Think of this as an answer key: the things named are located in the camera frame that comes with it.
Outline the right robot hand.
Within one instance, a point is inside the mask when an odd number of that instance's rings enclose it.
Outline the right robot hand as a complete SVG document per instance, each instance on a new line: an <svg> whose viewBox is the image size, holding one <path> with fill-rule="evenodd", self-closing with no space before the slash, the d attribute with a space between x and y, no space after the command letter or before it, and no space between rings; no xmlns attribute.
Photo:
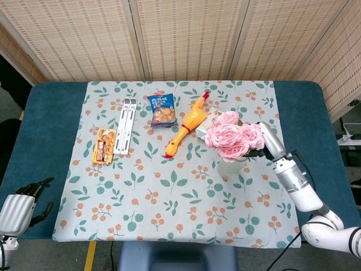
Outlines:
<svg viewBox="0 0 361 271"><path fill-rule="evenodd" d="M257 124L260 127L261 135L264 139L264 148L260 150L250 150L245 157L253 158L265 156L267 160L273 163L276 163L281 159L289 160L290 156L288 155L283 143L271 129L269 124L263 121L258 122Z"/></svg>

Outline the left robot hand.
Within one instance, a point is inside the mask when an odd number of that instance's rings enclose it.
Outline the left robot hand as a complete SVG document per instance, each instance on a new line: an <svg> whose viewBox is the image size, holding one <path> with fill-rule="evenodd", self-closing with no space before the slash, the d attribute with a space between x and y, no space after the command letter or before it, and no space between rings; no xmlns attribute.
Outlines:
<svg viewBox="0 0 361 271"><path fill-rule="evenodd" d="M1 234L6 237L19 237L28 228L45 220L53 209L54 203L49 202L45 210L33 216L35 206L45 188L51 186L53 177L37 183L30 183L10 194L1 209Z"/></svg>

